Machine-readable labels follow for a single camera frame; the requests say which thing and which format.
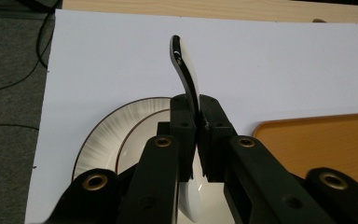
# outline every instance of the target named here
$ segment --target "wooden table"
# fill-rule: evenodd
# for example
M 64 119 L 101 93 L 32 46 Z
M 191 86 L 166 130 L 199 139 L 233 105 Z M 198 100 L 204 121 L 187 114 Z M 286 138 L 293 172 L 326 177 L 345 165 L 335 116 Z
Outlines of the wooden table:
M 62 8 L 247 21 L 358 22 L 358 6 L 289 0 L 64 0 Z
M 327 22 L 358 22 L 358 6 L 288 0 L 65 0 L 62 8 L 247 21 L 312 22 L 319 19 Z M 325 161 L 331 161 L 334 163 L 332 168 L 338 168 L 358 181 L 358 155 L 356 156 L 356 153 L 353 153 L 358 152 L 358 117 L 350 117 L 349 119 L 343 117 L 341 118 L 343 120 L 339 120 L 339 118 L 267 123 L 259 127 L 255 135 L 266 142 L 267 147 L 290 172 L 304 177 L 306 171 L 312 168 L 312 164 L 314 164 L 313 167 L 320 164 L 328 165 Z M 326 126 L 324 120 L 327 120 L 330 126 Z M 305 125 L 299 128 L 301 132 L 305 132 L 303 136 L 307 135 L 306 133 L 320 133 L 321 135 L 318 135 L 318 137 L 310 135 L 303 143 L 296 141 L 296 139 L 298 140 L 296 134 L 299 132 L 296 126 L 297 122 Z M 277 134 L 270 132 L 273 129 L 279 130 Z M 321 136 L 328 136 L 328 138 L 320 141 Z M 327 151 L 322 149 L 339 142 L 341 144 L 337 147 L 329 147 Z M 303 146 L 302 151 L 296 151 L 296 146 L 301 144 Z M 353 156 L 357 159 L 348 162 Z M 340 161 L 340 158 L 347 158 L 348 160 L 344 162 Z

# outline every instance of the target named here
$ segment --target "white paper sheet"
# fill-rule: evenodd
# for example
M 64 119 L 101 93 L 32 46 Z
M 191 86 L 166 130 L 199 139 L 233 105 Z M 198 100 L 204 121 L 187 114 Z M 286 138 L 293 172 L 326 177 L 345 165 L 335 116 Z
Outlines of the white paper sheet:
M 26 223 L 45 221 L 92 128 L 130 101 L 184 92 L 181 36 L 200 93 L 240 134 L 261 121 L 358 113 L 358 24 L 224 21 L 58 10 Z

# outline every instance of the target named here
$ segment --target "white ceramic plate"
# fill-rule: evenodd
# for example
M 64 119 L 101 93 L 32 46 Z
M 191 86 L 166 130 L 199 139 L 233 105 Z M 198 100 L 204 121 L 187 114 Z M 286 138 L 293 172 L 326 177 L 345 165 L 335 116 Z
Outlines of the white ceramic plate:
M 115 171 L 118 152 L 128 133 L 140 121 L 167 109 L 170 109 L 170 98 L 146 98 L 123 105 L 107 115 L 95 126 L 83 143 L 77 155 L 72 179 L 95 168 Z
M 169 120 L 170 98 L 143 99 L 115 110 L 86 139 L 77 156 L 73 179 L 94 168 L 110 169 L 117 174 L 130 168 L 139 161 L 146 141 L 156 135 L 158 122 Z M 197 223 L 234 223 L 223 194 L 223 184 L 211 184 L 202 177 L 197 153 L 193 171 L 201 204 Z M 179 212 L 178 223 L 193 222 Z

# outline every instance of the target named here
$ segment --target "bolt hole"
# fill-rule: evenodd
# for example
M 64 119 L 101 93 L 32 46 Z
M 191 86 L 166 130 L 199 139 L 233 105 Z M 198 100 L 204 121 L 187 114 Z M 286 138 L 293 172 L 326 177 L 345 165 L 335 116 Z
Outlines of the bolt hole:
M 291 208 L 301 208 L 303 206 L 301 200 L 291 194 L 284 195 L 282 200 L 287 206 Z
M 343 180 L 338 175 L 335 175 L 333 173 L 321 173 L 320 174 L 321 181 L 328 187 L 332 189 L 346 189 L 348 187 L 348 184 L 345 180 Z
M 169 138 L 161 137 L 155 140 L 155 146 L 157 147 L 167 147 L 170 144 L 171 144 L 171 139 Z
M 238 144 L 242 147 L 254 147 L 255 142 L 249 138 L 241 138 L 238 140 Z
M 96 175 L 89 175 L 84 181 L 83 181 L 83 189 L 86 190 L 98 190 L 102 189 L 107 183 L 107 177 L 106 175 L 96 174 Z

